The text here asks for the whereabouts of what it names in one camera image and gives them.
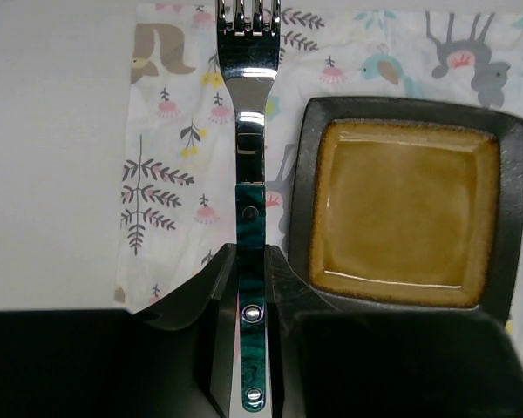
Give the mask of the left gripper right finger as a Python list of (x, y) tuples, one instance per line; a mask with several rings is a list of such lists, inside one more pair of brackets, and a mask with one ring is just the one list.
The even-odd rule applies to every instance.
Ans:
[(342, 311), (265, 250), (274, 417), (523, 417), (523, 367), (476, 310)]

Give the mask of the square black yellow plate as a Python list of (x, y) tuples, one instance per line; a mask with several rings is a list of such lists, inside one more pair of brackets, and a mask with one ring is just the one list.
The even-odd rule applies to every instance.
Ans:
[(523, 118), (423, 99), (308, 102), (288, 259), (331, 306), (505, 322), (522, 232)]

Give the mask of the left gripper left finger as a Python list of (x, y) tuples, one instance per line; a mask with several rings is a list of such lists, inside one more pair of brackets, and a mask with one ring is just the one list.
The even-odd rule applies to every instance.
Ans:
[(0, 311), (0, 417), (227, 417), (235, 248), (151, 306)]

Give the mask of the fork with teal handle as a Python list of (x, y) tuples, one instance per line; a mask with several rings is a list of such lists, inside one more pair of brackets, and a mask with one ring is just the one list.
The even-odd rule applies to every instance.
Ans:
[(266, 385), (265, 124), (266, 103), (279, 66), (281, 4), (215, 4), (221, 76), (234, 107), (236, 273), (238, 278), (241, 405), (262, 411)]

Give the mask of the floral patterned cloth placemat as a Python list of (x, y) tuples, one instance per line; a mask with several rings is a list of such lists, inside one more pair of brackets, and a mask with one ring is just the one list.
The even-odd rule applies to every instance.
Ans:
[[(211, 5), (137, 11), (114, 299), (140, 310), (234, 240), (234, 113)], [(302, 114), (332, 95), (426, 98), (523, 118), (523, 13), (282, 8), (266, 106), (268, 242), (283, 246)], [(523, 350), (523, 246), (509, 332)]]

